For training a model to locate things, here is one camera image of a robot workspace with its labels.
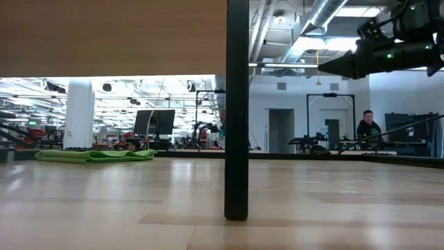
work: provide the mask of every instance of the ceiling duct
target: ceiling duct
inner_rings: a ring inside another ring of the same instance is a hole
[[[316,0],[313,9],[299,16],[293,26],[293,46],[279,59],[280,63],[297,63],[304,53],[296,47],[296,42],[301,35],[324,35],[327,32],[327,25],[332,21],[338,11],[348,2],[348,0]],[[290,70],[278,70],[273,72],[276,77],[283,77],[290,73]]]

